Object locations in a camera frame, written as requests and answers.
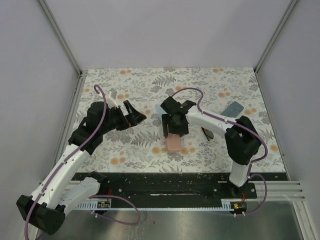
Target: gray wall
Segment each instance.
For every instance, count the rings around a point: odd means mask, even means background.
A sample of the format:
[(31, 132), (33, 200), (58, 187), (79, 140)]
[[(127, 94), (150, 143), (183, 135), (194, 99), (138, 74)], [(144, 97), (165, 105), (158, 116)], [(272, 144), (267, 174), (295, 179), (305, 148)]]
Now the gray wall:
[(82, 69), (254, 67), (290, 0), (47, 0)]
[(17, 240), (16, 207), (48, 174), (76, 74), (35, 0), (0, 1), (0, 233)]
[(259, 72), (294, 180), (320, 232), (320, 1), (302, 0)]

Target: black sunglasses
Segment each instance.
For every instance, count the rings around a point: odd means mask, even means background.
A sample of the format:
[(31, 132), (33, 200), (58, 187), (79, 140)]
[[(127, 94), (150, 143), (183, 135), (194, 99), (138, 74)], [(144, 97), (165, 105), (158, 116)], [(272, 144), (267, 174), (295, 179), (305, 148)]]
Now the black sunglasses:
[(208, 139), (208, 141), (214, 139), (214, 133), (212, 131), (209, 131), (209, 130), (203, 128), (203, 127), (201, 129), (202, 129), (206, 139)]

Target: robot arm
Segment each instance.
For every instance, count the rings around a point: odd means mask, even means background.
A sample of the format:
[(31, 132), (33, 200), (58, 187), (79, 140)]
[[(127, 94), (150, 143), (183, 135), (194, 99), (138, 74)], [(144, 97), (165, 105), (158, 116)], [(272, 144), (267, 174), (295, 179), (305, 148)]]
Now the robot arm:
[(68, 140), (64, 153), (43, 183), (49, 183), (45, 190), (41, 184), (30, 196), (21, 195), (16, 202), (22, 218), (26, 220), (31, 206), (36, 202), (29, 223), (48, 235), (54, 234), (63, 224), (66, 216), (80, 203), (95, 194), (106, 194), (108, 179), (104, 175), (91, 172), (80, 184), (64, 193), (67, 184), (78, 168), (87, 160), (94, 150), (103, 142), (103, 135), (116, 129), (122, 131), (134, 127), (147, 117), (133, 108), (129, 101), (123, 102), (128, 115), (120, 107), (107, 109), (103, 123), (98, 132), (79, 149), (68, 161), (66, 157), (81, 146), (97, 128), (104, 111), (102, 101), (94, 102), (87, 110), (87, 116), (79, 124)]
[(165, 137), (168, 136), (168, 133), (179, 134), (182, 137), (189, 133), (188, 124), (191, 124), (207, 129), (225, 139), (228, 154), (233, 160), (229, 180), (237, 187), (245, 184), (248, 179), (247, 173), (251, 158), (258, 152), (261, 142), (248, 131), (227, 121), (237, 122), (257, 133), (249, 118), (241, 116), (239, 119), (235, 119), (211, 113), (224, 119), (223, 122), (200, 112), (196, 103), (187, 100), (180, 104), (171, 96), (164, 100), (161, 107), (167, 113), (162, 115)]

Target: metal floor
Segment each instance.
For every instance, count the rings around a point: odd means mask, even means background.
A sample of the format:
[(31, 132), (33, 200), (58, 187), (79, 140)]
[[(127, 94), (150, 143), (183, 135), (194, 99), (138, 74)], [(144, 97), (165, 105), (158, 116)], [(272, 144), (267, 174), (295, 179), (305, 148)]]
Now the metal floor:
[[(134, 211), (107, 214), (128, 222), (137, 219)], [(141, 216), (139, 226), (126, 226), (72, 211), (56, 234), (42, 240), (303, 240), (290, 202), (267, 202), (259, 213), (236, 218), (207, 211), (142, 211)]]

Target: orange flower pattern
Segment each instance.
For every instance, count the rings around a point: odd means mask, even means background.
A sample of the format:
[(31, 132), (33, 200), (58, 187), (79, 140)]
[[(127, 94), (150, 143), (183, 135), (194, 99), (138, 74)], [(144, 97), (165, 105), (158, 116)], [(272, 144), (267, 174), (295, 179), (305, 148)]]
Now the orange flower pattern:
[[(203, 109), (223, 112), (237, 101), (244, 106), (241, 115), (253, 122), (266, 141), (269, 155), (253, 165), (253, 172), (284, 172), (284, 164), (263, 98), (251, 67), (188, 67), (188, 68), (92, 68), (86, 74), (73, 129), (87, 115), (94, 101), (101, 101), (93, 85), (99, 83), (105, 92), (117, 91), (117, 104), (129, 100), (147, 119), (124, 131), (111, 131), (103, 143), (79, 168), (79, 172), (230, 172), (230, 159), (225, 140), (217, 134), (210, 141), (200, 127), (190, 125), (189, 134), (181, 138), (182, 150), (168, 153), (162, 135), (161, 121), (155, 105), (161, 104), (175, 91), (185, 87), (204, 92)], [(199, 94), (184, 91), (176, 98), (196, 102)], [(260, 147), (257, 157), (264, 154)]]

